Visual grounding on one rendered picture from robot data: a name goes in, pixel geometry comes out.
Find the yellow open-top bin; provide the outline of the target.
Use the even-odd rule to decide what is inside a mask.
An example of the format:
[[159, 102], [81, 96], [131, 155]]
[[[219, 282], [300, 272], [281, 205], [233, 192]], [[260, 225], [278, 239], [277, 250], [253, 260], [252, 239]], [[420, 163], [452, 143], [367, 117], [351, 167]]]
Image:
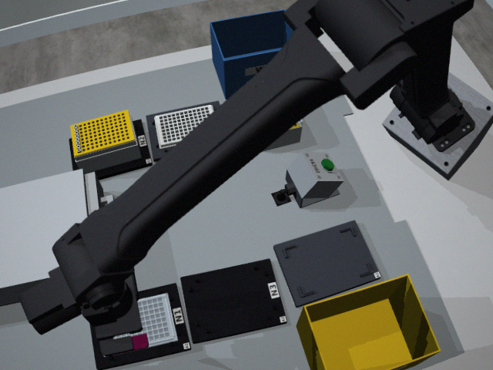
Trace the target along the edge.
[[296, 327], [310, 370], [405, 370], [441, 351], [409, 274], [304, 305]]

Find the grey bench mat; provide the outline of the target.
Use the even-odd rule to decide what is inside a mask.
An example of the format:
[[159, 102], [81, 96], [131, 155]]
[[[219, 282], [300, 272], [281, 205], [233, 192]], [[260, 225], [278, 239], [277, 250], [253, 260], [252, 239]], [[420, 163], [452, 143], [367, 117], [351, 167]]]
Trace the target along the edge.
[[[0, 108], [0, 188], [72, 171], [71, 125], [128, 110], [146, 116], [226, 101], [213, 59], [109, 80]], [[394, 222], [344, 116], [344, 96], [305, 116], [299, 143], [261, 152], [171, 226], [136, 266], [138, 291], [176, 283], [191, 350], [104, 370], [310, 370], [296, 308], [273, 246], [355, 220], [381, 278], [409, 274], [441, 349], [405, 370], [463, 354], [454, 325], [406, 220]], [[301, 151], [328, 152], [344, 182], [339, 195], [299, 208], [277, 206], [287, 168]], [[287, 323], [193, 344], [181, 277], [270, 258]], [[97, 370], [82, 314], [40, 335], [21, 303], [0, 307], [0, 370]]]

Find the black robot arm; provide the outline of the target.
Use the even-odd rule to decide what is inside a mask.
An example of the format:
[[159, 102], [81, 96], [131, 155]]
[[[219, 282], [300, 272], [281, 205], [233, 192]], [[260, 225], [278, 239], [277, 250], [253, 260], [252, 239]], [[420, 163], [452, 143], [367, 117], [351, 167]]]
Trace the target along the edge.
[[[117, 322], [100, 308], [120, 300], [124, 280], [155, 242], [291, 127], [338, 96], [365, 110], [394, 87], [390, 98], [417, 140], [439, 152], [454, 145], [475, 128], [448, 89], [453, 25], [474, 1], [294, 2], [283, 12], [293, 32], [282, 49], [131, 187], [54, 243], [59, 267], [18, 296], [29, 324], [43, 335], [81, 314], [93, 327]], [[319, 41], [321, 29], [353, 64], [348, 72]]]

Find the white multiwell plate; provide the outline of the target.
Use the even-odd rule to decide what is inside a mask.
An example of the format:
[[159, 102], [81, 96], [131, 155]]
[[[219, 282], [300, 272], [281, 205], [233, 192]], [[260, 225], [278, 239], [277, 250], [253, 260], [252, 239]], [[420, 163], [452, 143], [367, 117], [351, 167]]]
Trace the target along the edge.
[[213, 111], [213, 106], [208, 105], [155, 116], [160, 151], [172, 149]]

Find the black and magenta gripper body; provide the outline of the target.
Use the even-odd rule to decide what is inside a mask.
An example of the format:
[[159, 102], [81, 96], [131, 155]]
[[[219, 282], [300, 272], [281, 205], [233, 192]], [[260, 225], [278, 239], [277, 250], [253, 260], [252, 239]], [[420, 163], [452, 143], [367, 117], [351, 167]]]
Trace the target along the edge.
[[117, 335], [135, 334], [143, 330], [137, 301], [139, 293], [135, 273], [125, 281], [123, 296], [115, 304], [100, 309], [109, 309], [117, 322], [96, 326], [96, 338], [99, 340], [104, 356], [114, 355], [134, 349], [132, 337], [113, 339]]

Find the dark blue open-top bin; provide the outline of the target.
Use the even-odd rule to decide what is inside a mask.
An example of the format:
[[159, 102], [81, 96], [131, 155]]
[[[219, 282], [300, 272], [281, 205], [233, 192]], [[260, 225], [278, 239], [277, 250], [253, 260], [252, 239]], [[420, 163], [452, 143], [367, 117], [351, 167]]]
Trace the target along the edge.
[[293, 29], [283, 17], [285, 11], [210, 22], [213, 64], [225, 99], [252, 79], [290, 38]]

